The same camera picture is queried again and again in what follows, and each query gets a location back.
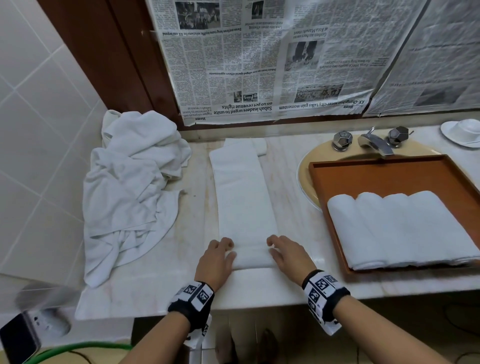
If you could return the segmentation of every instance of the backsplash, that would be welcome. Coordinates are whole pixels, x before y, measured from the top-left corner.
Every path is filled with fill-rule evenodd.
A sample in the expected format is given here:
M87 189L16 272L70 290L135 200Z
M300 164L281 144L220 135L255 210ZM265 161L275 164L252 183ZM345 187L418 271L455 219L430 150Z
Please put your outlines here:
M36 0L0 1L0 313L84 286L83 178L105 105Z

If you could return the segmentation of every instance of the marble countertop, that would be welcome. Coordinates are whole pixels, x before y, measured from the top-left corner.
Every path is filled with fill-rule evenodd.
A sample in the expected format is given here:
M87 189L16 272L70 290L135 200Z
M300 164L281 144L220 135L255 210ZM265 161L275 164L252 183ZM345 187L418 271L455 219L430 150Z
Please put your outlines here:
M444 138L438 126L413 128L411 138L448 154L480 188L480 149L468 149ZM297 183L297 167L315 146L333 133L267 137L268 151L259 157L279 233L303 244L319 268L344 279L322 212L313 207ZM175 225L141 258L113 270L98 288L86 288L75 317L79 320L165 314L179 287L193 279L198 259L218 239L215 184L208 153L223 141L191 143L183 178L167 189L184 189ZM480 270L457 268L362 274L345 285L358 299L480 289ZM235 271L216 294L212 309L237 309L304 303L301 288L277 269Z

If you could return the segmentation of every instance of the black phone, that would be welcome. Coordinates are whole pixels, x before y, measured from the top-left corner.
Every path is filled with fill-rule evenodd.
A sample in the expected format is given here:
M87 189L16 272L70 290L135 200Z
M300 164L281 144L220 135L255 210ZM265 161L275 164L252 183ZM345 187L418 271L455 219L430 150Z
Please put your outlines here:
M22 364L40 350L40 340L27 312L0 328L0 340L10 364Z

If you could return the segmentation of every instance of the brown tray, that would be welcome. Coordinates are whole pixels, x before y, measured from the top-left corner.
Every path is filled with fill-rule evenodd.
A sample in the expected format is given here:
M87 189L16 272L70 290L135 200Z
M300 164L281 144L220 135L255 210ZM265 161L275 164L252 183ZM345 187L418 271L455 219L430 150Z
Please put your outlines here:
M337 194L357 198L362 192L373 192L385 197L389 194L411 195L425 190L432 191L480 248L480 191L448 155L312 162L309 171L340 266L347 274L368 273L372 270L355 271L348 266L327 208L328 200ZM448 265L429 266L433 267L454 268ZM382 268L373 271L413 269L419 268Z

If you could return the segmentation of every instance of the white cup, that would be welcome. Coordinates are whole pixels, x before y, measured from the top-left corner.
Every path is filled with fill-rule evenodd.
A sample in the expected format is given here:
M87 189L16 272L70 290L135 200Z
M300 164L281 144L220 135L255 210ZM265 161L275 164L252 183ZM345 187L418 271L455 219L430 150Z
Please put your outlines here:
M480 121L461 120L450 129L448 135L461 143L480 142Z

